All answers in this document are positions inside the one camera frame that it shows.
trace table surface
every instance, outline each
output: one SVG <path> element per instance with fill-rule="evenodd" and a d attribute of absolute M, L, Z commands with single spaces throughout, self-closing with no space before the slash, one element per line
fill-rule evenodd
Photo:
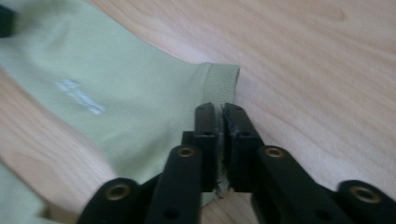
<path fill-rule="evenodd" d="M 90 2 L 135 35 L 181 60 L 239 64 L 235 103 L 246 109 L 266 144 L 287 149 L 321 185 L 335 189 L 343 180 L 359 179 L 396 199 L 395 1 Z M 86 172 L 96 182 L 87 181 L 84 188 L 94 189 L 103 181 L 95 179 L 96 175 L 113 176 L 89 142 L 48 115 L 4 72 L 0 77 L 0 140 L 4 146 L 42 148 L 34 142 L 47 139 L 56 130 L 66 136 L 58 139 L 57 146 L 76 144 L 91 153 L 82 156 L 103 168 Z M 8 101 L 9 95 L 23 103 Z M 35 108 L 36 119 L 21 112 L 26 108 Z M 20 133 L 29 130 L 41 130 L 42 135 L 21 137 Z M 17 144 L 15 139 L 22 138 Z M 47 161 L 34 161 L 26 151 L 16 155 L 1 149 L 2 161 L 39 194 L 47 194 L 44 198 L 55 205 L 71 207 L 70 202 L 56 201 L 59 198 L 51 198 L 48 192 L 74 189 L 47 185 L 46 191 L 40 191 L 43 183 L 32 172 L 49 170 L 45 167 L 53 163 L 39 165 Z M 30 166 L 12 165 L 13 161 Z M 81 162 L 76 169 L 83 166 Z M 83 175 L 63 178 L 77 181 L 86 177 Z M 60 178 L 51 172 L 48 176 Z M 90 197 L 83 189 L 74 195 L 80 203 Z M 202 222 L 257 223 L 249 195 L 231 192 L 203 209 Z"/>

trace green cloth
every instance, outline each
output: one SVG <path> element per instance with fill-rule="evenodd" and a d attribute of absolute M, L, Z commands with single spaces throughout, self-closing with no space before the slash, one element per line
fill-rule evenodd
<path fill-rule="evenodd" d="M 0 66 L 95 143 L 119 176 L 143 183 L 160 173 L 182 132 L 193 130 L 196 106 L 233 101 L 236 65 L 182 62 L 79 0 L 0 4 L 19 13 L 15 35 L 0 39 Z M 43 204 L 4 169 L 1 222 L 33 223 L 26 216 L 39 214 Z M 12 196 L 11 182 L 18 186 Z M 15 195 L 29 197 L 3 209 Z M 23 216 L 12 213 L 19 203 Z"/>

